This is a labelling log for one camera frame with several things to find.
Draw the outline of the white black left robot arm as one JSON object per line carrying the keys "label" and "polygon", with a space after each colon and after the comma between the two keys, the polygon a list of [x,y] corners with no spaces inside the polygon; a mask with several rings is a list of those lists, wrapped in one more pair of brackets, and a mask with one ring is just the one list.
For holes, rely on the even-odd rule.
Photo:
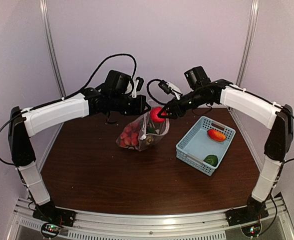
{"label": "white black left robot arm", "polygon": [[64,122],[118,112],[124,116],[140,116],[151,107],[146,96],[137,94],[143,79],[110,70],[104,83],[99,86],[83,87],[71,96],[39,106],[11,110],[12,121],[8,129],[11,160],[26,184],[40,215],[48,222],[59,217],[58,209],[46,189],[37,169],[35,153],[30,138],[37,133]]}

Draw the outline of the clear zip top bag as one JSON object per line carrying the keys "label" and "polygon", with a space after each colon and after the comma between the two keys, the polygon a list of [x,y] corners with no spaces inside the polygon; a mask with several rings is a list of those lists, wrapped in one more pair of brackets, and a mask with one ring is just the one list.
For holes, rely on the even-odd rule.
{"label": "clear zip top bag", "polygon": [[132,121],[130,123],[139,123],[139,124],[141,124],[142,129],[141,129],[141,132],[139,134],[139,148],[138,149],[129,148],[131,150],[137,150],[139,152],[148,149],[148,148],[143,148],[142,144],[141,144],[141,141],[146,138],[147,127],[154,128],[156,130],[156,132],[157,132],[157,134],[155,134],[155,135],[160,135],[162,138],[169,132],[169,128],[170,128],[170,122],[169,122],[168,119],[165,119],[165,121],[162,122],[162,123],[152,122],[152,120],[150,118],[150,111],[143,114],[143,115],[141,115],[141,116],[139,116],[137,119],[135,119],[134,121]]}

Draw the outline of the green cucumber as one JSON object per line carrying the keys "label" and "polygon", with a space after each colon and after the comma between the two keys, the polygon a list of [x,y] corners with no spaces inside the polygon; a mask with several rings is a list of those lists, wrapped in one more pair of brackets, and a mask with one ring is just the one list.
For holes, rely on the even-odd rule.
{"label": "green cucumber", "polygon": [[156,130],[152,127],[147,127],[147,134],[157,134]]}

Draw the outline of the red peach bunch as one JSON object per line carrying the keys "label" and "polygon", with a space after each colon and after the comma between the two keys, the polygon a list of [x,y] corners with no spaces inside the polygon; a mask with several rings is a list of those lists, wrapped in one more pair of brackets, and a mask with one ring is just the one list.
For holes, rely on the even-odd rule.
{"label": "red peach bunch", "polygon": [[140,123],[133,122],[128,124],[117,140],[118,145],[121,148],[137,150],[139,148],[139,134],[141,129]]}

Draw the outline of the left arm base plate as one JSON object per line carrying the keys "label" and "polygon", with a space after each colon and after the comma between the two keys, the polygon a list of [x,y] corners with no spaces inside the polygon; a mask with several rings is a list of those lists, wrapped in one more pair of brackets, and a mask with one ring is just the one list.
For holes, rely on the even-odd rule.
{"label": "left arm base plate", "polygon": [[36,205],[32,214],[35,219],[63,227],[73,227],[75,216],[76,212],[73,210],[38,205]]}

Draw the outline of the dark purple eggplant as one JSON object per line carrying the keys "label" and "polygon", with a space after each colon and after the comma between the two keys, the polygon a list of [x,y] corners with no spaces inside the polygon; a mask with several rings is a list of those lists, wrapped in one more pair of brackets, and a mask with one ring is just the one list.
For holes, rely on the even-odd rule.
{"label": "dark purple eggplant", "polygon": [[156,145],[160,140],[161,136],[158,134],[147,134],[146,138],[141,141],[143,148],[149,148]]}

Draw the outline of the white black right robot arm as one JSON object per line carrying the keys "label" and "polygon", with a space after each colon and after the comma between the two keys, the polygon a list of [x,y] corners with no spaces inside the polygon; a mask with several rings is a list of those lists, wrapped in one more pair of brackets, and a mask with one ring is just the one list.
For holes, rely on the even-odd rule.
{"label": "white black right robot arm", "polygon": [[157,113],[159,118],[177,119],[183,117],[187,110],[204,104],[218,104],[238,110],[270,130],[264,147],[262,171],[243,209],[243,217],[253,221],[262,213],[266,199],[279,180],[293,140],[293,110],[289,105],[270,102],[228,80],[211,81],[201,66],[192,68],[184,75],[192,91],[167,102]]}

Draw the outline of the red tomato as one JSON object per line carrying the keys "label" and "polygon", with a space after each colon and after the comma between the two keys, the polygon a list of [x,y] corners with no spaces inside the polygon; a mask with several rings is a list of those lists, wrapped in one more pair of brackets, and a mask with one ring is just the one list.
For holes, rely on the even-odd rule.
{"label": "red tomato", "polygon": [[166,111],[162,107],[158,106],[150,111],[150,118],[154,123],[162,123],[165,121]]}

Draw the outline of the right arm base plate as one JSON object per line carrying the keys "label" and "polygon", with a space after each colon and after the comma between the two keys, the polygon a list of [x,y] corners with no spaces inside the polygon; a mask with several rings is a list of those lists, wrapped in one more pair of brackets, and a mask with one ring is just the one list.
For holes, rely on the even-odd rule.
{"label": "right arm base plate", "polygon": [[229,209],[225,214],[230,227],[250,222],[257,222],[258,220],[269,216],[265,207],[259,211],[255,211],[253,208],[248,206]]}

